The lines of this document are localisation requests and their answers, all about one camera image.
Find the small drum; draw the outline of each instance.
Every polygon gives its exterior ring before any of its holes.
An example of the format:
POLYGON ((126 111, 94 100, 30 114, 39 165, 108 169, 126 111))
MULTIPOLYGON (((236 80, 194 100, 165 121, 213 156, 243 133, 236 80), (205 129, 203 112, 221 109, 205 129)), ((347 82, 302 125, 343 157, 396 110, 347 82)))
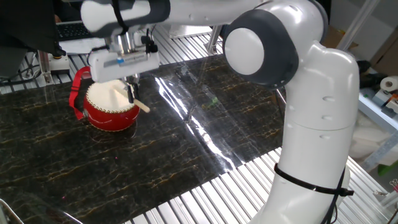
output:
POLYGON ((136 121, 139 107, 129 102, 124 87, 120 80, 94 83, 89 87, 83 107, 93 126, 104 131, 121 131, 136 121))

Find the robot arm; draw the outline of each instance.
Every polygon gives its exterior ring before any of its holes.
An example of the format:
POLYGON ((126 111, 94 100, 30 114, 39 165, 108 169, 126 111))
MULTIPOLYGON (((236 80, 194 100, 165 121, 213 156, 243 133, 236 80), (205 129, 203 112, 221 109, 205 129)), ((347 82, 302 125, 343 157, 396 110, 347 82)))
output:
MULTIPOLYGON (((317 187, 338 188, 358 111, 358 66, 348 54, 320 44, 327 17, 315 1, 120 0, 125 34, 118 11, 105 1, 87 0, 81 9, 87 28, 109 45, 90 57, 94 81, 159 67, 157 48, 140 32, 148 24, 230 23, 223 44, 229 67, 250 82, 287 90, 278 169, 317 187)), ((346 170, 343 187, 348 177, 346 170)), ((275 175, 268 201, 251 223, 321 223, 333 211, 334 197, 275 175)))

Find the keyboard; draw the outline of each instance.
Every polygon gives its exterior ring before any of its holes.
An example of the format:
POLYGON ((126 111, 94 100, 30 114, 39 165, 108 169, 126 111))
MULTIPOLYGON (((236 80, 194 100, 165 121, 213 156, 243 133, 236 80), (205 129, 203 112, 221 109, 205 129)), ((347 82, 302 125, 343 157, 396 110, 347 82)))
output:
POLYGON ((79 40, 93 37, 82 22, 57 24, 57 30, 59 41, 79 40))

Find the paper towel roll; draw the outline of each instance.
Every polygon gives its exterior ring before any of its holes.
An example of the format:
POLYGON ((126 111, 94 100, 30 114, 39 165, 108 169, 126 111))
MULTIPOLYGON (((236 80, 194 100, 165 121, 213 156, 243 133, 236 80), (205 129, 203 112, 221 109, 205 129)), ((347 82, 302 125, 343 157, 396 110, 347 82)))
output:
POLYGON ((387 91, 398 90, 398 76, 383 78, 380 88, 387 91))

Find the metal slats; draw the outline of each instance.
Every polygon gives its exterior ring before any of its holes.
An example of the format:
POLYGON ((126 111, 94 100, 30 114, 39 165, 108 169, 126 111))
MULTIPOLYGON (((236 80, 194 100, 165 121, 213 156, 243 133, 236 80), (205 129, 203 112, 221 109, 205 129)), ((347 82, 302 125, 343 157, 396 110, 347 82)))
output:
MULTIPOLYGON (((209 34, 198 35, 194 37, 184 37, 181 39, 170 39, 167 29, 162 26, 157 26, 154 30, 154 40, 159 48, 160 65, 167 65, 175 62, 183 62, 186 60, 198 59, 209 56, 204 44, 209 39, 209 34)), ((222 53, 221 44, 217 46, 218 54, 222 53)), ((27 68, 28 64, 32 63, 33 53, 28 53, 25 60, 22 61, 20 70, 27 68)), ((70 74, 53 75, 55 84, 67 83, 73 81, 76 72, 87 66, 87 55, 69 55, 70 74)), ((37 56, 33 58, 33 64, 37 65, 37 56)), ((16 77, 12 81, 19 81, 22 77, 16 77)), ((43 87, 46 83, 42 77, 34 81, 24 84, 2 86, 0 87, 1 94, 12 93, 13 91, 26 90, 29 88, 43 87)))
MULTIPOLYGON (((162 223, 150 217, 157 211, 158 217, 165 217, 165 223, 247 223, 267 200, 279 157, 280 148, 138 216, 134 223, 162 223)), ((355 194, 344 198, 336 223, 386 223, 392 214, 372 195, 384 189, 351 158, 347 165, 351 171, 349 188, 355 194)))

